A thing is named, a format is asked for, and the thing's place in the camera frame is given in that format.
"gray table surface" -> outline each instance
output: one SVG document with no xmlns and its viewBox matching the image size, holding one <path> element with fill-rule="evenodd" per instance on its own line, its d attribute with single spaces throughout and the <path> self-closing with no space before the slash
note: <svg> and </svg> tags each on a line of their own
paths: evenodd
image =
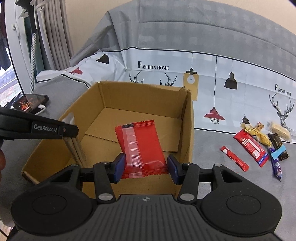
<svg viewBox="0 0 296 241">
<path fill-rule="evenodd" d="M 42 115 L 58 119 L 86 90 L 85 84 L 64 76 L 58 76 L 51 81 L 38 84 L 35 92 L 49 95 L 50 102 Z M 39 142 L 40 140 L 4 141 L 2 146 L 7 165 L 2 171 L 0 182 L 0 218 L 8 226 L 13 225 L 9 211 L 12 201 L 31 186 L 20 175 L 20 172 Z M 250 166 L 247 172 L 243 172 L 219 150 L 223 145 L 227 146 Z M 282 219 L 275 233 L 283 240 L 290 241 L 296 239 L 296 187 L 294 185 L 296 181 L 296 146 L 286 144 L 286 148 L 290 157 L 281 162 L 282 182 L 273 176 L 270 161 L 263 168 L 260 168 L 231 134 L 195 130 L 193 163 L 198 164 L 201 168 L 212 168 L 215 163 L 223 164 L 273 194 L 283 208 Z M 208 192 L 210 192 L 209 183 L 201 183 L 198 197 L 202 198 Z"/>
</svg>

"red candy wrapper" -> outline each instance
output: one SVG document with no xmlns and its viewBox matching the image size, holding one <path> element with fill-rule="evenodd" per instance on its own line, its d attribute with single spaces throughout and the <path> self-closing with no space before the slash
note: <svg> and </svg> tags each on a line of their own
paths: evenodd
<svg viewBox="0 0 296 241">
<path fill-rule="evenodd" d="M 245 130 L 241 130 L 234 138 L 248 151 L 260 167 L 268 160 L 268 154 Z"/>
<path fill-rule="evenodd" d="M 249 165 L 244 163 L 240 158 L 237 157 L 232 151 L 230 151 L 226 146 L 220 148 L 231 160 L 233 160 L 244 172 L 249 170 Z"/>
<path fill-rule="evenodd" d="M 115 132 L 126 155 L 122 178 L 168 173 L 153 120 L 117 126 Z"/>
</svg>

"purple snack wrapper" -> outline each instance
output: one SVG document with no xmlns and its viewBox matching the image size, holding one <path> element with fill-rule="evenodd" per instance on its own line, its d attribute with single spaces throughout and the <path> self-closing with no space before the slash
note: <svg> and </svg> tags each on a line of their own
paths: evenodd
<svg viewBox="0 0 296 241">
<path fill-rule="evenodd" d="M 272 163 L 272 170 L 274 172 L 274 175 L 281 181 L 282 175 L 283 173 L 281 172 L 281 166 L 279 164 L 279 158 L 277 159 L 273 159 L 273 157 L 271 156 L 271 153 L 275 152 L 276 150 L 273 148 L 268 148 L 268 152 L 270 155 L 270 160 Z"/>
</svg>

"brown chocolate bar wrapper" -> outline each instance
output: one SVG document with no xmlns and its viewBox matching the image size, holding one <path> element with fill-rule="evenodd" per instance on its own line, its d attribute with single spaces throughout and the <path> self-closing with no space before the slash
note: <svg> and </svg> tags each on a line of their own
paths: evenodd
<svg viewBox="0 0 296 241">
<path fill-rule="evenodd" d="M 271 143 L 273 144 L 275 150 L 279 149 L 283 145 L 283 143 L 277 133 L 275 133 L 275 134 L 268 133 L 267 135 L 268 135 L 269 139 L 271 140 Z M 288 155 L 287 151 L 284 151 L 282 154 L 279 155 L 279 160 L 282 161 L 284 159 L 287 159 L 288 157 L 289 157 L 289 155 Z"/>
</svg>

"beige wall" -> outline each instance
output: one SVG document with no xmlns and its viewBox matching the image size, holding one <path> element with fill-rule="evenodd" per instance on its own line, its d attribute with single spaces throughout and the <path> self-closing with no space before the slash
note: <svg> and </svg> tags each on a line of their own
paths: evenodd
<svg viewBox="0 0 296 241">
<path fill-rule="evenodd" d="M 74 52 L 91 36 L 106 13 L 130 0 L 65 0 Z M 296 7 L 288 0 L 213 0 L 257 13 L 296 34 Z"/>
</svg>

